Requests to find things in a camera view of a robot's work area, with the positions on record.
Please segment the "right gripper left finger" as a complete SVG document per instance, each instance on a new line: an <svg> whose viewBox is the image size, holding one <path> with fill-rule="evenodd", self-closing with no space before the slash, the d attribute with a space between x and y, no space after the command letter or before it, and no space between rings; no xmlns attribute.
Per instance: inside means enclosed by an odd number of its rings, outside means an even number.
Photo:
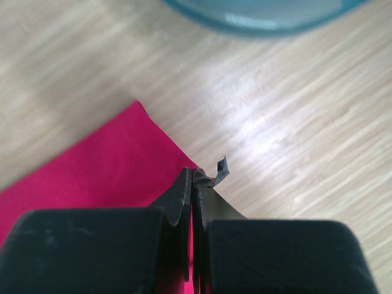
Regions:
<svg viewBox="0 0 392 294"><path fill-rule="evenodd" d="M146 207L22 215L1 249L2 293L182 293L192 171Z"/></svg>

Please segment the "magenta t-shirt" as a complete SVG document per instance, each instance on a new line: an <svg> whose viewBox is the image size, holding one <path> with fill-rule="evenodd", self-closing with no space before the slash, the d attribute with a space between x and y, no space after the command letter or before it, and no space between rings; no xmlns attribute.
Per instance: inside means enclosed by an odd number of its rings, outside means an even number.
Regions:
<svg viewBox="0 0 392 294"><path fill-rule="evenodd" d="M195 164L139 102L1 192L1 249L33 210L146 207Z"/></svg>

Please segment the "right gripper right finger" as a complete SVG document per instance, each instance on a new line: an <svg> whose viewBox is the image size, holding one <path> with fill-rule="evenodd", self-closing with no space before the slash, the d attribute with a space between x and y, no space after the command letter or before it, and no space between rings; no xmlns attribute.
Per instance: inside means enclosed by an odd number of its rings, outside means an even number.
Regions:
<svg viewBox="0 0 392 294"><path fill-rule="evenodd" d="M348 226L246 218L215 190L228 173L225 159L192 172L195 293L377 293Z"/></svg>

